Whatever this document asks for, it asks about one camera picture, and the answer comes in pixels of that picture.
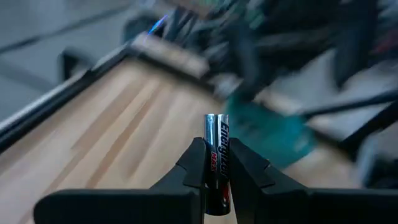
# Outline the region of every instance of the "wooden table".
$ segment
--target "wooden table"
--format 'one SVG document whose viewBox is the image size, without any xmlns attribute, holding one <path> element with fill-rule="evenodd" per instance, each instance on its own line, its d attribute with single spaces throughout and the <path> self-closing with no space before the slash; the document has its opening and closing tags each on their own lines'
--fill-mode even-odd
<svg viewBox="0 0 398 224">
<path fill-rule="evenodd" d="M 2 223 L 33 223 L 36 201 L 58 189 L 145 189 L 171 167 L 203 115 L 221 104 L 197 87 L 126 59 L 0 155 Z M 311 187 L 357 187 L 353 165 L 319 144 L 285 173 Z M 207 223 L 236 223 L 232 214 Z"/>
</svg>

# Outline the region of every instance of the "energizer battery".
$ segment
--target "energizer battery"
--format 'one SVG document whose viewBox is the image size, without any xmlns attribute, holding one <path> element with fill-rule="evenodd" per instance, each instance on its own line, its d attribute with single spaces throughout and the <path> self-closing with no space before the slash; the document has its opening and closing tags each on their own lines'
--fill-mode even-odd
<svg viewBox="0 0 398 224">
<path fill-rule="evenodd" d="M 228 115 L 205 115 L 206 213 L 226 215 L 231 210 L 229 190 L 229 127 Z"/>
</svg>

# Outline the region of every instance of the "teal object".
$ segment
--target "teal object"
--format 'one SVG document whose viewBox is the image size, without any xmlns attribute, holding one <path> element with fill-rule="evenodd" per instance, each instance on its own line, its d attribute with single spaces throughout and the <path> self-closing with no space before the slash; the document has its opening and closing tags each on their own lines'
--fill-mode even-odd
<svg viewBox="0 0 398 224">
<path fill-rule="evenodd" d="M 299 116 L 283 116 L 255 103 L 240 103 L 233 97 L 226 105 L 229 136 L 283 169 L 306 156 L 315 140 Z"/>
</svg>

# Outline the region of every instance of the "aa battery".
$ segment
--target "aa battery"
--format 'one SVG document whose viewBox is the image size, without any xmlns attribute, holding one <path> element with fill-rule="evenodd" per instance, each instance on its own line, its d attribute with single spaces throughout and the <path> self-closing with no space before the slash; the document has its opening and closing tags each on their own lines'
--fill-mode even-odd
<svg viewBox="0 0 398 224">
<path fill-rule="evenodd" d="M 229 126 L 228 115 L 205 115 L 206 213 L 226 215 L 231 210 L 229 189 Z"/>
</svg>

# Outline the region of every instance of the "wooden surface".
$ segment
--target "wooden surface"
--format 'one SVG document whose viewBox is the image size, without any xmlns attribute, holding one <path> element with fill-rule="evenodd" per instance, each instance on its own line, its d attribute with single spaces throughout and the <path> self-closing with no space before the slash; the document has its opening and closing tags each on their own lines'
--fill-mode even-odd
<svg viewBox="0 0 398 224">
<path fill-rule="evenodd" d="M 127 60 L 0 156 L 1 223 L 32 223 L 58 189 L 148 188 L 174 166 L 203 115 L 221 105 L 194 86 Z M 319 145 L 285 173 L 312 187 L 356 187 L 352 164 Z M 233 213 L 206 223 L 236 223 Z"/>
</svg>

